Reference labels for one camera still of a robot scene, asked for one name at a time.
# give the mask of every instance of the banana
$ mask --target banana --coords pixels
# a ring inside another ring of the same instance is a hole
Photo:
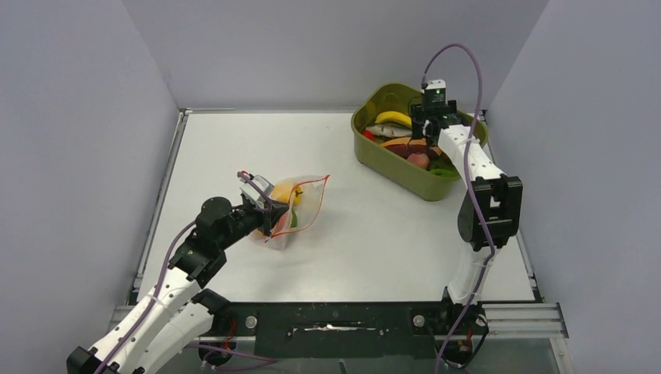
[[[411,117],[408,117],[407,115],[398,111],[385,111],[383,113],[379,113],[374,123],[379,125],[384,122],[395,122],[406,126],[409,129],[411,128]]]

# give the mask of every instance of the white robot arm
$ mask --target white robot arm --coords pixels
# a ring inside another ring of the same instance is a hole
[[[211,328],[213,314],[229,303],[204,289],[227,262],[224,251],[254,230],[270,234],[288,210],[287,204],[268,199],[273,186],[266,179],[245,172],[238,176],[244,181],[243,204],[233,207],[222,197],[207,200],[170,259],[186,230],[172,243],[157,285],[89,350],[78,347],[67,359],[68,374],[153,373]]]
[[[431,80],[423,86],[422,103],[409,108],[413,124],[412,138],[424,138],[428,146],[437,145],[444,152],[456,167],[467,189],[475,191],[480,210],[486,219],[496,246],[493,256],[467,193],[459,212],[458,228],[461,237],[470,243],[470,248],[462,251],[457,272],[447,286],[447,293],[454,304],[477,304],[482,300],[483,279],[489,272],[493,258],[518,230],[522,184],[518,177],[508,177],[493,164],[478,139],[473,138],[469,142],[470,128],[458,114],[456,101],[446,102],[445,99],[443,80]],[[466,147],[467,160],[464,159]],[[465,163],[468,175],[465,174]]]

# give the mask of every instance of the plastic bag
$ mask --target plastic bag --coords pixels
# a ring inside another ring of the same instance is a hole
[[[319,215],[328,177],[304,175],[275,183],[269,197],[287,203],[289,210],[277,221],[270,236],[255,230],[250,238],[268,248],[285,249],[289,236],[309,228]]]

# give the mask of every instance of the bolt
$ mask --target bolt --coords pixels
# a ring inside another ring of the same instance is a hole
[[[413,317],[413,326],[415,326],[415,327],[425,326],[425,317],[423,317],[419,314],[417,316]]]
[[[257,318],[255,318],[255,316],[248,316],[248,318],[246,318],[246,327],[254,329],[255,326],[257,326]]]

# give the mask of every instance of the white wall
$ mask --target white wall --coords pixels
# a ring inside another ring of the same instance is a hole
[[[659,372],[661,2],[551,0],[487,113],[579,374]]]
[[[65,372],[124,300],[177,107],[119,0],[0,5],[0,372]]]
[[[455,41],[480,57],[486,108],[547,2],[124,0],[182,108],[361,104],[387,82],[418,87]],[[440,74],[472,110],[468,57],[449,51],[429,77]]]

